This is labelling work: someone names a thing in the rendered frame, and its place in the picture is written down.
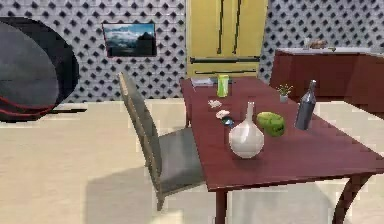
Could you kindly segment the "green cup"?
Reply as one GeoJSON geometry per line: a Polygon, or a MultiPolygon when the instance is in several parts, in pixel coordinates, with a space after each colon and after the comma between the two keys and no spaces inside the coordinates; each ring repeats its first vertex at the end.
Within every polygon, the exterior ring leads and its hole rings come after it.
{"type": "Polygon", "coordinates": [[[225,74],[219,74],[217,77],[217,96],[226,97],[228,95],[229,76],[225,74]]]}

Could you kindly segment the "wooden chair grey seat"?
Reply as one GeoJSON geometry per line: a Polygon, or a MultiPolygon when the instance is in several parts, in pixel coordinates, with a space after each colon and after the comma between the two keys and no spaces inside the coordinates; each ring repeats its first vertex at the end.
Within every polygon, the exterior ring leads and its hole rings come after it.
{"type": "Polygon", "coordinates": [[[138,136],[161,211],[165,198],[204,182],[202,166],[190,127],[158,135],[157,127],[134,80],[117,74],[121,96],[138,136]]]}

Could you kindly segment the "white round vase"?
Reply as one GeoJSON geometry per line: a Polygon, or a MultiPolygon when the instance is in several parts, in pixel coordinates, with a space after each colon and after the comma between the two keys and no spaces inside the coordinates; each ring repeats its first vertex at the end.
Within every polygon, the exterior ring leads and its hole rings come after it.
{"type": "Polygon", "coordinates": [[[253,122],[254,103],[247,103],[245,119],[229,132],[232,152],[243,159],[256,156],[264,146],[264,134],[253,122]]]}

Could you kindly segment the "yellow fridge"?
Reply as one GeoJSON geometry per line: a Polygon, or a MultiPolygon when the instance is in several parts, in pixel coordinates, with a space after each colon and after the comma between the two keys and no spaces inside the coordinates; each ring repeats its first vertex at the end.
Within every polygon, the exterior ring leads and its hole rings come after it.
{"type": "Polygon", "coordinates": [[[242,0],[237,53],[233,54],[237,0],[224,0],[222,53],[217,54],[220,0],[188,0],[186,7],[187,75],[195,71],[256,69],[252,73],[230,76],[256,76],[259,62],[190,63],[190,57],[250,57],[260,56],[269,0],[242,0]]]}

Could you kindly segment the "green round fruit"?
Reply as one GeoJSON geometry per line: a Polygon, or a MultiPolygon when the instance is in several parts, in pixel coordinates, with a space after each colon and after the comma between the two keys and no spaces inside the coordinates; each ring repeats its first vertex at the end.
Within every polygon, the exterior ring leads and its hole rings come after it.
{"type": "Polygon", "coordinates": [[[264,131],[272,137],[282,136],[285,132],[285,119],[279,114],[260,112],[256,119],[264,131]]]}

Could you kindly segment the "small potted plant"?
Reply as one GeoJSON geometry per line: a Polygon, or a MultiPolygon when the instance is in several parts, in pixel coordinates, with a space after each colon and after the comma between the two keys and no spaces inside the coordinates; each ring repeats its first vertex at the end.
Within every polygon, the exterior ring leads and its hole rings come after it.
{"type": "Polygon", "coordinates": [[[281,84],[278,86],[277,91],[279,92],[281,102],[286,102],[288,100],[288,95],[291,93],[292,89],[293,86],[288,84],[281,84]]]}

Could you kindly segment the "framed mountain picture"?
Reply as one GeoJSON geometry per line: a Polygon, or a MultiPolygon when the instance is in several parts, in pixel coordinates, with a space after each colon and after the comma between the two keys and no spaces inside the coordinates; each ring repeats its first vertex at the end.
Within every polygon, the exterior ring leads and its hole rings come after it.
{"type": "Polygon", "coordinates": [[[103,23],[108,57],[152,57],[157,55],[154,23],[103,23]]]}

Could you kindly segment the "grey metal bottle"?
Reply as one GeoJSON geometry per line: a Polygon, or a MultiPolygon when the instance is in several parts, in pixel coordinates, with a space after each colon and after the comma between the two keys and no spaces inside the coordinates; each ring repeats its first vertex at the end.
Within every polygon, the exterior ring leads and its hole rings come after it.
{"type": "Polygon", "coordinates": [[[311,80],[307,92],[302,96],[300,100],[295,121],[295,127],[297,129],[307,130],[309,128],[312,114],[316,105],[316,97],[314,93],[315,87],[316,81],[311,80]]]}

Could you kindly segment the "dark red dining table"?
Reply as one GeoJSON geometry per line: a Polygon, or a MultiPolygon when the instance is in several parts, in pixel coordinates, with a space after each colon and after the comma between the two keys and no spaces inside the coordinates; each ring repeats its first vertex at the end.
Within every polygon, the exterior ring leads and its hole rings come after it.
{"type": "Polygon", "coordinates": [[[228,145],[229,128],[215,117],[208,101],[216,98],[214,87],[193,87],[180,82],[207,188],[216,194],[215,224],[225,224],[227,193],[232,190],[346,178],[336,204],[332,224],[343,224],[356,194],[368,179],[384,173],[384,157],[322,118],[314,116],[310,129],[293,126],[298,105],[279,101],[278,92],[254,77],[235,78],[229,96],[221,100],[236,123],[246,114],[249,102],[255,111],[272,111],[286,121],[281,137],[265,138],[260,154],[252,159],[237,157],[228,145]]]}

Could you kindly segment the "dark red kitchen counter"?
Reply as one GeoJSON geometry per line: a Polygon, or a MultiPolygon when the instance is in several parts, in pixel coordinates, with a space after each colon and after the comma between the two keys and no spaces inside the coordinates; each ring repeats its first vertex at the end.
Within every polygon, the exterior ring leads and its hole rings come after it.
{"type": "Polygon", "coordinates": [[[344,101],[384,119],[384,54],[359,47],[275,50],[272,87],[291,85],[290,98],[298,101],[311,80],[318,101],[344,101]]]}

